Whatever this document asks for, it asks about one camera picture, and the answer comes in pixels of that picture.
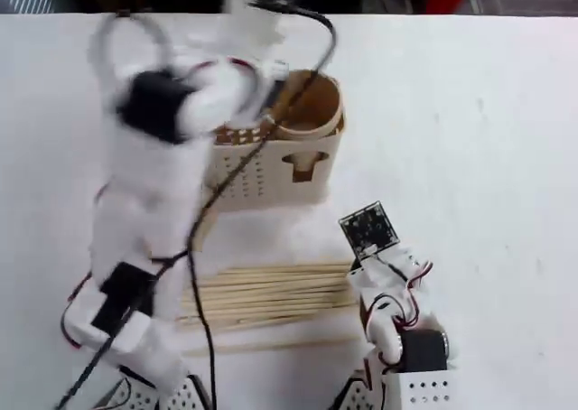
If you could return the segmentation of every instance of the black cable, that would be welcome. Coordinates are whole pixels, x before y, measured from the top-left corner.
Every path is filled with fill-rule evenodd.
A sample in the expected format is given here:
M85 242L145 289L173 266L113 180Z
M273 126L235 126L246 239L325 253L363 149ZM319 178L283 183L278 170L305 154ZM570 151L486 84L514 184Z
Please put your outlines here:
M266 143L273 137L281 123L284 121L285 118L289 116L291 108L294 104L303 96L303 94L307 91L307 89L313 84L315 78L319 75L319 71L329 62L331 55L335 50L335 46L337 45L337 33L333 24L329 19L324 17L321 14L317 14L308 10L303 10L302 8L292 7L290 5L266 5L266 4L255 4L255 6L259 8L263 8L268 11L272 11L275 13L281 14L298 14L304 17L309 17L317 22L321 23L325 26L331 33L331 44L327 51L324 53L321 60L315 66L314 70L312 71L311 76L303 83L302 88L296 92L289 100L287 105L287 109L285 113L279 117L278 120L274 120L273 127L263 136L261 141L258 145L251 150L249 153L245 155L231 172L228 173L227 177L223 182L221 182L216 189L213 191L212 195L210 196L209 200L205 203L205 205L200 209L199 216L193 223L191 227L191 232L187 238L187 246L188 248L181 252L179 255L175 256L174 259L180 259L183 256L187 256L189 260L189 271L191 273L191 287L193 292L193 297L195 299L195 304L197 306L197 313L199 316L199 320L202 324L203 329L205 330L205 336L207 338L207 345L209 346L209 363L210 363L210 394L211 394L211 403L212 408L214 410L217 409L217 381L215 376L215 349L213 345L212 335L210 333L210 326L205 318L205 313L202 308L202 302L199 296L199 287L197 285L197 274L195 271L195 261L194 256L192 253L192 249L189 247L194 240L197 231L200 228L203 220L207 217L210 208L215 204L217 199L223 194L223 192L227 189L227 187L235 181L235 178L247 167L247 165L255 158L255 156L265 147Z
M407 276L404 275L404 272L402 272L400 269L398 269L396 266L394 266L391 263L388 263L387 261L384 261L383 259L381 259L377 254L374 255L374 258L376 258L377 261L379 261L381 264L383 264L384 266L388 266L389 269L394 272L396 275L398 275L404 282L407 282Z
M389 10L387 9L386 0L378 0L383 8L384 13L389 14Z
M335 47L337 45L337 33L335 31L335 28L333 27L333 24L331 23L331 21L329 19L327 19L325 16L323 16L322 14L317 14L315 12L304 10L302 8L299 8L299 7L293 7L290 5L270 5L270 4L258 3L258 4L255 4L254 6L256 6L258 8L265 9L267 11L281 13L281 14L301 15L303 17L308 17L308 18L311 18L311 19L321 23L331 33L330 46L327 49L327 51L323 54L321 60L315 66L310 77L303 83L301 89L299 91L297 91L289 99L287 109L285 110L283 115L280 116L278 120L274 120L275 122L274 122L273 127L271 129L269 129L269 131L267 132L267 134L265 136L263 136L263 138L258 143L258 145L253 150L251 150L249 153L247 153L245 155L245 157L243 157L241 159L241 161L239 162L237 167L235 167L227 175L225 180L217 186L217 188L213 191L212 195L210 196L209 200L200 209L200 212L199 212L197 219L194 221L194 223L191 226L191 231L189 232L189 236L185 240L187 247L182 252L173 256L172 258L156 258L154 260L154 262L163 264L161 270L159 270L159 272L156 275L154 275L153 279L151 280L151 283L147 286L146 290L139 297L137 297L133 300L133 302L131 303L129 308L126 310L126 312L121 317L118 325L115 327L115 329L112 330L112 332L108 336L105 343L95 353L92 360L89 362L89 364L82 371L82 374L80 374L77 381L69 389L69 391L62 397L60 402L54 407L55 410L64 409L65 405L76 395L76 393L79 391L79 389L82 387L82 385L89 378L90 374L92 373L92 371L94 370L96 365L99 363L99 361L105 355L105 353L110 349L110 347L112 347L113 341L117 337L118 333L126 325L126 323L130 320L132 314L140 308L140 306L143 304L143 302L149 296L149 294L151 294L154 291L154 287L156 286L157 282L161 279L161 277L164 275L164 273L169 268L171 268L174 264L176 264L177 261L179 261L180 259L182 259L184 257L188 258L189 271L191 273L191 287L192 287L192 291L193 291L193 297L195 299L195 303L197 304L197 313L199 315L200 322L203 325L203 329L204 329L205 335L207 337L207 344L209 346L211 406L213 409L215 409L215 410L217 409L217 382L216 382L216 375L215 375L215 349L214 349L212 335L210 332L210 326L209 326L209 324L205 318L205 314L204 314L204 311L202 308L202 303L201 303L200 296L199 296L199 287L197 285L197 274L196 274L196 270L195 270L194 256L193 256L192 249L191 249L191 242L194 240L203 220L205 220L205 218L207 217L210 208L215 204L217 199L223 194L223 192L227 189L227 187L233 181L235 181L235 178L241 173L241 171L243 171L243 169L245 169L245 167L251 162L251 160L253 160L253 158L265 147L265 145L269 141L269 139L271 139L271 137L273 137L273 135L275 134L275 132L277 131L277 129L279 128L281 123L284 121L284 119L286 117L288 117L288 115L289 115L291 109L293 108L293 106L295 105L295 103L303 96L303 94L307 91L307 89L312 85L312 83L315 81L315 79L319 75L319 71L329 62L329 60L331 59L331 55L333 54ZM147 22L152 23L153 21L148 20L145 22L141 22L141 24L146 27ZM103 28L106 29L107 32L103 33L103 30L101 28L101 30L99 32L97 32L96 38L103 39L103 38L107 37L107 33L109 33L110 30L112 29L111 23L109 23L109 21L104 22ZM106 63L105 58L104 58L104 46L103 46L103 44L100 44L98 46L98 50L99 50L99 54L102 56L102 58L100 58L100 62L97 63L97 66L101 67L101 68L102 67L106 68L107 63Z
M54 410L62 410L63 408L65 408L65 405L77 394L77 392L82 387L84 382L89 379L90 374L92 374L92 371L97 366L97 364L102 359L102 357L105 355L105 353L107 351L110 350L110 347L112 347L112 343L115 340L115 338L117 337L118 333L120 333L120 331L123 329L123 327L125 327L125 325L128 323L128 320L130 320L130 318L132 317L133 313L138 308L141 307L141 305L147 299L149 294L151 294L154 291L154 287L156 286L156 283L159 281L159 279L161 279L161 277L163 277L164 273L171 266L172 265L168 265L168 264L163 265L163 267L161 267L161 270L159 270L158 273L153 276L153 279L151 279L151 282L148 285L148 287L146 288L146 290L143 291L139 297L136 297L133 300L131 305L128 307L128 309L125 311L123 316L120 318L118 325L112 330L110 335L108 335L108 338L105 341L105 343L102 344L102 346L98 349L98 351L95 353L95 355L90 360L89 364L82 371L82 374L80 374L79 378L74 382L74 384L68 390L68 392L66 394L64 394L64 396L62 397L60 402L54 407Z
M106 87L118 89L118 77L111 62L108 61L106 47L108 37L117 23L117 19L126 18L136 24L140 24L146 33L153 39L159 49L159 70L169 70L171 67L172 51L171 44L163 28L150 17L139 14L130 14L127 11L120 11L116 14L109 14L100 24L97 32L92 38L89 47L89 59L94 63L95 70L101 83Z
M105 406L101 406L101 407L94 408L93 410L115 410L116 408L120 408L120 407L122 407L123 405L125 405L125 404L128 402L128 400L130 399L131 395L133 394L133 385L130 384L130 381L128 381L128 379L127 379L126 377L123 378L122 381L125 381L125 382L126 382L126 388L128 389L128 390L126 391L126 398L123 399L123 400L122 400L120 403L118 403L118 404L115 404L115 405L112 405L112 406L106 406L106 405L105 405Z

